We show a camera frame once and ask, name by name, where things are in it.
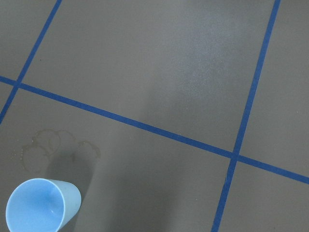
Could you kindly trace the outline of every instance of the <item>light blue cup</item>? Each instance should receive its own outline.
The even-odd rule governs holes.
[[[19,185],[6,206],[11,232],[57,232],[79,210],[81,194],[71,183],[31,179]]]

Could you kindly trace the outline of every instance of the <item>plastic cup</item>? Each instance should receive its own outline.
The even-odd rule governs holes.
[[[19,185],[6,206],[11,232],[57,232],[79,210],[81,194],[74,184],[36,178]]]

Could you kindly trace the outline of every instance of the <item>gray surface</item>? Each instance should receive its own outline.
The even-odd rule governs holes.
[[[18,184],[47,177],[84,199],[62,232],[210,230],[229,159],[24,90],[14,102],[0,131],[1,209]]]
[[[2,109],[4,104],[6,103],[6,100],[10,95],[11,90],[12,86],[0,82],[0,109]]]
[[[232,150],[273,1],[63,1],[25,83]]]
[[[308,185],[238,163],[220,232],[305,232]]]
[[[55,1],[0,1],[0,75],[17,79]]]
[[[309,175],[308,1],[283,1],[241,154]]]

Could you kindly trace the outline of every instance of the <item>water stain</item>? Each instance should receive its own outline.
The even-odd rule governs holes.
[[[18,152],[12,152],[11,159]],[[46,171],[51,161],[59,155],[65,155],[70,162],[76,162],[81,156],[87,160],[100,158],[100,149],[90,141],[77,141],[75,136],[66,130],[43,129],[32,136],[30,144],[23,145],[20,150],[19,160],[27,172],[42,174]]]

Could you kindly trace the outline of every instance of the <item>blue grid line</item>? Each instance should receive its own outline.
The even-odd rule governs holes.
[[[246,102],[246,106],[245,106],[245,109],[244,109],[244,112],[243,112],[243,115],[242,115],[242,119],[241,119],[239,131],[238,131],[238,134],[237,134],[237,138],[236,138],[236,141],[235,141],[235,146],[234,146],[234,149],[233,149],[234,156],[232,157],[230,164],[228,166],[225,183],[224,183],[223,188],[222,188],[222,192],[221,192],[221,196],[220,196],[220,199],[219,199],[217,211],[216,211],[216,214],[215,214],[215,217],[214,217],[211,232],[218,232],[219,227],[220,227],[224,208],[225,208],[225,205],[226,205],[226,200],[228,198],[229,190],[230,190],[230,187],[231,187],[231,184],[232,184],[235,168],[236,168],[238,157],[239,157],[239,152],[240,152],[241,145],[242,145],[242,142],[243,142],[243,138],[244,138],[244,135],[245,135],[245,131],[246,131],[246,128],[247,128],[247,124],[248,124],[248,121],[249,121],[250,112],[251,112],[251,109],[252,109],[252,106],[253,106],[255,93],[256,93],[257,86],[258,86],[259,79],[260,79],[260,75],[261,75],[261,72],[262,72],[262,68],[263,68],[263,64],[264,64],[264,60],[265,60],[265,56],[266,56],[266,52],[267,52],[267,48],[268,48],[268,44],[269,44],[269,40],[270,40],[270,36],[271,36],[272,30],[273,30],[273,27],[274,27],[274,24],[275,24],[275,20],[276,20],[277,12],[278,12],[278,9],[279,9],[280,1],[281,0],[275,0],[271,14],[270,14],[270,17],[269,17],[269,21],[268,21],[267,29],[266,29],[265,36],[264,36],[264,39],[263,39],[261,51],[260,51],[259,58],[258,58],[258,61],[257,61],[257,64],[256,64],[255,72],[254,72],[254,75],[253,75],[251,88],[250,88],[249,95],[248,95],[247,102]]]
[[[35,53],[37,52],[37,50],[38,50],[38,48],[39,48],[39,46],[40,46],[40,44],[41,44],[41,42],[42,42],[42,40],[44,38],[44,35],[46,34],[46,32],[47,32],[47,30],[48,30],[48,28],[49,28],[49,26],[50,26],[50,24],[51,24],[51,22],[52,22],[52,20],[53,20],[53,18],[55,16],[55,14],[56,14],[56,12],[57,12],[60,4],[61,4],[61,1],[62,0],[57,0],[55,5],[54,5],[54,7],[53,7],[53,9],[51,10],[51,12],[50,12],[50,14],[49,14],[45,24],[44,24],[44,26],[43,26],[39,36],[37,38],[37,41],[35,42],[32,50],[31,50],[31,52],[30,52],[30,54],[29,54],[29,56],[28,56],[28,58],[27,58],[27,60],[26,60],[26,62],[24,64],[24,67],[21,70],[21,72],[20,72],[20,74],[18,76],[18,79],[17,79],[17,81],[15,82],[15,84],[13,86],[13,89],[12,89],[8,99],[6,100],[6,103],[5,103],[3,109],[2,109],[2,111],[0,113],[0,124],[2,123],[2,121],[4,119],[4,116],[5,116],[6,112],[8,111],[8,109],[9,109],[9,107],[10,107],[10,105],[11,105],[13,99],[14,99],[14,97],[16,95],[16,92],[18,91],[19,85],[21,84],[21,82],[23,81],[23,79],[25,77],[25,74],[26,74],[26,72],[27,72],[27,70],[28,70],[28,68],[29,68],[29,66],[30,66],[34,56],[35,56]]]
[[[16,81],[11,80],[11,79],[6,78],[6,77],[3,77],[3,76],[0,76],[0,82],[3,82],[5,84],[9,84],[9,85],[13,86]],[[36,88],[36,87],[32,87],[32,86],[29,86],[29,85],[26,85],[26,84],[23,84],[23,83],[20,85],[20,88],[23,89],[23,90],[32,92],[34,94],[38,94],[40,96],[50,98],[50,99],[55,100],[57,102],[62,102],[64,104],[68,104],[68,105],[77,107],[79,109],[83,109],[83,110],[86,110],[86,111],[89,111],[89,112],[92,112],[94,114],[98,114],[98,115],[101,115],[101,116],[104,116],[104,117],[107,117],[107,115],[110,114],[110,116],[118,116],[119,118],[125,119],[125,117],[123,117],[123,116],[116,115],[114,113],[96,108],[94,106],[87,105],[87,104],[84,104],[82,102],[75,101],[75,100],[72,100],[72,99],[69,99],[69,98],[66,98],[66,97],[62,97],[60,95],[57,95],[57,94],[54,94],[54,93],[51,93],[51,92],[48,92],[48,91],[45,91],[45,90],[42,90],[42,89],[39,89],[39,88]],[[177,134],[174,134],[172,132],[169,132],[169,131],[166,131],[166,130],[163,130],[163,129],[159,129],[159,128],[156,128],[156,129],[158,131],[162,131],[163,133],[167,132],[168,134],[165,137],[176,140],[178,142],[185,143],[185,144],[188,144],[190,146],[197,147],[197,148],[212,152],[212,153],[217,154],[217,155],[221,155],[221,156],[224,156],[224,157],[227,157],[227,158],[231,158],[233,160],[236,157],[235,153],[232,153],[230,151],[226,151],[226,150],[223,150],[223,149],[220,149],[220,148],[217,148],[217,147],[213,147],[211,145],[208,145],[208,144],[205,144],[205,143],[202,143],[202,142],[190,139],[190,138],[186,138],[186,137],[183,137],[181,135],[177,135]],[[285,170],[285,169],[282,169],[282,168],[278,168],[276,166],[273,166],[273,165],[270,165],[270,164],[267,164],[267,163],[263,163],[263,162],[260,162],[260,161],[242,156],[242,155],[238,156],[238,161],[245,163],[245,164],[248,164],[250,166],[259,168],[259,169],[263,169],[263,170],[266,170],[266,171],[269,171],[269,172],[272,172],[272,173],[275,173],[275,174],[278,174],[278,175],[282,175],[284,177],[287,177],[287,178],[290,178],[290,179],[293,179],[293,180],[296,180],[296,181],[299,181],[299,182],[303,182],[305,184],[309,184],[309,177],[306,177],[306,176],[303,176],[303,175],[300,175],[300,174],[297,174],[297,173],[293,173],[291,171],[288,171],[288,170]]]

